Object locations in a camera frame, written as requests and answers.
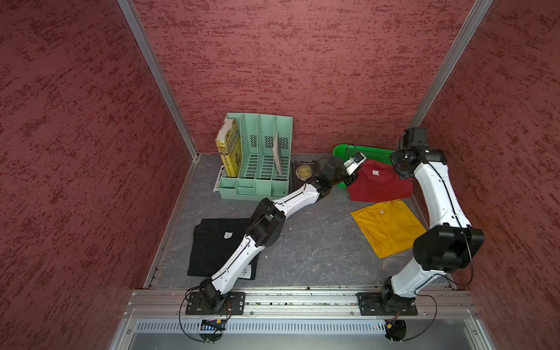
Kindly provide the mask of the green plastic basket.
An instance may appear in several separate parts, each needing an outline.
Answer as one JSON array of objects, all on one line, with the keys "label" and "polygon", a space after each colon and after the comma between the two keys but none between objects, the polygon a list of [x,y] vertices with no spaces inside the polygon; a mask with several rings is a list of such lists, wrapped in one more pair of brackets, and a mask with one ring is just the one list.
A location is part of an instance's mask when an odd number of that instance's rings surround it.
[{"label": "green plastic basket", "polygon": [[378,163],[393,168],[390,156],[393,150],[379,149],[375,147],[356,146],[354,144],[340,144],[333,149],[332,156],[339,157],[344,163],[353,164],[356,155],[361,153],[366,160],[374,160]]}]

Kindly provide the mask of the red t-shirt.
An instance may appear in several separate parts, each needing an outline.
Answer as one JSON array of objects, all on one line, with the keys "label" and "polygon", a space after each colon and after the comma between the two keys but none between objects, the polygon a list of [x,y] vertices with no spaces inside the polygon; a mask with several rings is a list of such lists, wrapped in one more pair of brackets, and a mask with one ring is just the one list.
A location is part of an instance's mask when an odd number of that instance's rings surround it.
[{"label": "red t-shirt", "polygon": [[347,192],[351,201],[380,203],[410,198],[413,187],[413,181],[401,179],[393,166],[366,160]]}]

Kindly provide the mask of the yellow t-shirt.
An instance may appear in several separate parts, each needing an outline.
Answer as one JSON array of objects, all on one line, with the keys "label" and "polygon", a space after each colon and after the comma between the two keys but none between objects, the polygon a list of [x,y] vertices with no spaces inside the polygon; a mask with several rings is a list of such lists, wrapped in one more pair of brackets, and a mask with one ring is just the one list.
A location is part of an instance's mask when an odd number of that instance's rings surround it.
[{"label": "yellow t-shirt", "polygon": [[373,204],[351,216],[380,259],[411,249],[427,231],[401,200]]}]

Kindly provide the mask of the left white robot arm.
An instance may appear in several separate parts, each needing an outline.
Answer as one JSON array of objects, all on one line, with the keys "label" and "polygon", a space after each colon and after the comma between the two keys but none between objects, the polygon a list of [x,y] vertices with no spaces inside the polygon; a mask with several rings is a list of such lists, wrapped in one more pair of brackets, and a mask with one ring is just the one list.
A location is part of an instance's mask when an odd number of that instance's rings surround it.
[{"label": "left white robot arm", "polygon": [[227,296],[243,270],[259,253],[277,241],[287,218],[326,197],[339,183],[351,185],[358,178],[359,168],[350,166],[324,170],[317,179],[304,183],[283,198],[275,201],[265,198],[259,202],[239,246],[215,274],[200,284],[201,299],[209,310],[217,314],[224,309]]}]

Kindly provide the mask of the black book with gold cover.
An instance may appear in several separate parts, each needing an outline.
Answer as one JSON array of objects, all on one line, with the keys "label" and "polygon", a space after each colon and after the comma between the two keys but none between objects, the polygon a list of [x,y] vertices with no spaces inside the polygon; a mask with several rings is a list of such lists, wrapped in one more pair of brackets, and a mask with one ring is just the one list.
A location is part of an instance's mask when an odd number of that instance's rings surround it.
[{"label": "black book with gold cover", "polygon": [[290,175],[290,192],[301,188],[309,180],[314,181],[321,172],[318,160],[293,160]]}]

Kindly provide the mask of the thin grey book in organizer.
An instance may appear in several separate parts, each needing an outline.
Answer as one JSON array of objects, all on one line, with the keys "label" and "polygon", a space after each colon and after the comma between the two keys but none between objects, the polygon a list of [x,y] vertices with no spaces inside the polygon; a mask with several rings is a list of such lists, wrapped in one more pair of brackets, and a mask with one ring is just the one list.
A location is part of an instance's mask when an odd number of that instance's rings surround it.
[{"label": "thin grey book in organizer", "polygon": [[279,147],[279,133],[276,131],[273,139],[273,156],[274,164],[276,167],[277,174],[283,174],[283,166],[281,162],[280,147]]}]

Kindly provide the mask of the mint green file organizer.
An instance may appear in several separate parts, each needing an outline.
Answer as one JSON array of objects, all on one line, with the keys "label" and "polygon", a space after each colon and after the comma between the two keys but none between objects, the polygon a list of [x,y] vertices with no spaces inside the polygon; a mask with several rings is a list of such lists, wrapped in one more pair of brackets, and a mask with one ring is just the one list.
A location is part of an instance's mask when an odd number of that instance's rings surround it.
[{"label": "mint green file organizer", "polygon": [[[293,118],[256,113],[228,113],[236,120],[242,142],[242,167],[236,178],[223,176],[221,198],[259,201],[284,197],[290,187]],[[273,139],[279,133],[283,174],[277,174],[273,156]]]}]

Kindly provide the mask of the yellow book in organizer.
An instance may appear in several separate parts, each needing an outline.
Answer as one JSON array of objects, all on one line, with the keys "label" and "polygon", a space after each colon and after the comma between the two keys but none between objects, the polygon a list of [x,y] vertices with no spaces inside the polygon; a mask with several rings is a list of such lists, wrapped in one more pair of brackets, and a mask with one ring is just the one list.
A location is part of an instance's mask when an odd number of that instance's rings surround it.
[{"label": "yellow book in organizer", "polygon": [[226,118],[217,134],[215,143],[228,177],[239,176],[242,165],[242,146],[239,127],[235,119]]}]

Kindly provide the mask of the paper under organizer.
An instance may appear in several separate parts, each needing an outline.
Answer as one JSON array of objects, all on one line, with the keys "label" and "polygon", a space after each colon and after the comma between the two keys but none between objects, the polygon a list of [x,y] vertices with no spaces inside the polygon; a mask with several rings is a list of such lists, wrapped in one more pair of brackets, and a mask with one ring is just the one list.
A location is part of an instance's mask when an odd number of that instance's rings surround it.
[{"label": "paper under organizer", "polygon": [[219,172],[218,172],[217,179],[216,179],[216,181],[215,181],[215,183],[214,183],[214,187],[213,187],[213,191],[212,191],[212,192],[214,192],[214,193],[218,193],[218,192],[219,192],[220,181],[221,181],[221,179],[222,179],[222,177],[223,177],[224,171],[225,171],[224,166],[220,166],[220,170],[219,170]]}]

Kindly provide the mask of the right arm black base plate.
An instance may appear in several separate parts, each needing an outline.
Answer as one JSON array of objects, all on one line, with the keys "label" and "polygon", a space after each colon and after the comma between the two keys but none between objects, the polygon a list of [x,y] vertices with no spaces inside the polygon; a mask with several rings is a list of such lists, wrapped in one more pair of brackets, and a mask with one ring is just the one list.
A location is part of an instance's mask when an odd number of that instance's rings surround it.
[{"label": "right arm black base plate", "polygon": [[357,293],[362,316],[417,316],[416,299],[381,293]]}]

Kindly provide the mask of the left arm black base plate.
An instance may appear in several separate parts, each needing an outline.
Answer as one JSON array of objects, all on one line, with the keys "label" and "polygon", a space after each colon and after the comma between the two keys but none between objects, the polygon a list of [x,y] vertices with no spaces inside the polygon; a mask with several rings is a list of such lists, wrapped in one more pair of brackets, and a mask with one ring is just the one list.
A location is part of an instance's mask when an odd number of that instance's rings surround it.
[{"label": "left arm black base plate", "polygon": [[220,296],[211,306],[198,290],[189,294],[185,302],[185,315],[220,315],[236,316],[244,313],[246,294],[242,292],[230,292]]}]

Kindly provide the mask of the right aluminium corner post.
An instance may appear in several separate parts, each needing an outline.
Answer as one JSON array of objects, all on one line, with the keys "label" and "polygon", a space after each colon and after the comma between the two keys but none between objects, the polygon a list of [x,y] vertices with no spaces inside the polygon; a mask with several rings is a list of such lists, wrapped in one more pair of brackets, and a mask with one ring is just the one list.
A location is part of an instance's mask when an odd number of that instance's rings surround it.
[{"label": "right aluminium corner post", "polygon": [[452,46],[449,48],[446,57],[443,59],[440,68],[437,70],[427,93],[409,123],[409,128],[420,127],[422,121],[430,111],[431,106],[434,104],[437,96],[446,84],[447,79],[450,77],[452,71],[459,62],[463,52],[465,52],[465,49],[469,45],[476,30],[481,25],[493,2],[493,0],[474,1],[471,10],[469,11],[461,29],[459,29],[459,32],[452,43]]}]

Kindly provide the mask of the aluminium corner post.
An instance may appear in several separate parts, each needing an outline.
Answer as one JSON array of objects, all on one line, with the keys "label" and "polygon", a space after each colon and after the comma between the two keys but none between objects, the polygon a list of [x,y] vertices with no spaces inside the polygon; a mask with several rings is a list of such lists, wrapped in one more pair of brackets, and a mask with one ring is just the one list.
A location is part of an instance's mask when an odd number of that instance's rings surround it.
[{"label": "aluminium corner post", "polygon": [[430,111],[431,106],[434,104],[437,96],[446,84],[447,79],[450,77],[452,71],[459,62],[463,52],[465,52],[465,49],[469,45],[476,30],[481,25],[493,2],[493,0],[474,1],[471,10],[469,11],[461,29],[459,29],[459,32],[452,43],[452,46],[449,48],[446,57],[443,59],[440,68],[437,70],[427,93],[409,123],[409,128],[420,127],[422,121]]},{"label": "aluminium corner post", "polygon": [[118,0],[118,5],[124,14],[125,20],[128,23],[128,27],[134,36],[134,39],[141,51],[141,54],[146,61],[150,72],[158,86],[161,96],[163,97],[166,106],[171,113],[171,116],[177,126],[177,129],[187,147],[191,158],[194,161],[198,161],[200,158],[198,148],[188,130],[187,124],[184,121],[182,113],[179,108],[175,96],[171,90],[168,80],[161,68],[161,65],[157,59],[155,51],[152,44],[150,43],[147,32],[141,22],[141,18],[137,12],[134,2],[131,0]]}]

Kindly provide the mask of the aluminium front rail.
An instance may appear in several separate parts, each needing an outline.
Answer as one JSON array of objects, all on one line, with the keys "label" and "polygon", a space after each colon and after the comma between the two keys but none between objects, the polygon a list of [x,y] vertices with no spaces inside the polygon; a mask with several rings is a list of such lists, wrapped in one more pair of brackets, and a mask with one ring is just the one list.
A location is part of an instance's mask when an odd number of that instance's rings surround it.
[{"label": "aluminium front rail", "polygon": [[[239,319],[388,319],[388,315],[361,315],[358,293],[366,287],[271,287],[237,289],[245,294]],[[127,318],[171,318],[178,315],[184,290],[135,290],[125,307]],[[415,301],[416,319],[481,319],[468,291],[427,288]]]}]

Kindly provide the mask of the left aluminium corner post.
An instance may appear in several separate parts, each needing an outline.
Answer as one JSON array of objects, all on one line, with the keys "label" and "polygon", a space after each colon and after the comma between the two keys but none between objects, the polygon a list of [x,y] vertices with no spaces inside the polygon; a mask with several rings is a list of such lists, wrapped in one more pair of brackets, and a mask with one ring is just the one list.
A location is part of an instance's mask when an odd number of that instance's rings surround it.
[{"label": "left aluminium corner post", "polygon": [[146,61],[150,72],[158,86],[161,96],[163,97],[166,106],[171,113],[171,116],[177,126],[177,129],[187,147],[191,158],[194,161],[198,161],[200,158],[198,148],[188,130],[187,124],[184,121],[182,113],[179,108],[175,96],[171,90],[168,80],[161,68],[161,65],[157,59],[155,51],[152,44],[150,43],[147,32],[141,22],[141,18],[137,12],[134,2],[131,0],[118,0],[118,5],[124,14],[125,20],[128,23],[128,27],[134,36],[134,39],[141,51],[141,54]]}]

